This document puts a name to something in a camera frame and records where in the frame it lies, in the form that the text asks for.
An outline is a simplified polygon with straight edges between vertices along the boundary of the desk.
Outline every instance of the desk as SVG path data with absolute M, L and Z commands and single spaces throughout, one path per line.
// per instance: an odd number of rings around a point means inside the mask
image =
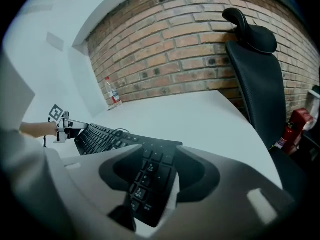
M 111 129 L 183 142 L 183 145 L 243 162 L 282 189 L 269 152 L 245 117 L 218 91 L 202 91 L 127 102 L 93 119 Z M 73 140 L 60 156 L 79 156 Z

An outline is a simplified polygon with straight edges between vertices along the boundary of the black keyboard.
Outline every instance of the black keyboard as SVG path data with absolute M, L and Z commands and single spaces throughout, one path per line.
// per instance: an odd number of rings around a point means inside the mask
M 143 146 L 142 168 L 128 192 L 134 217 L 151 227 L 156 227 L 175 181 L 176 147 L 183 143 L 133 135 L 96 124 L 90 124 L 74 142 L 81 156 L 130 145 Z

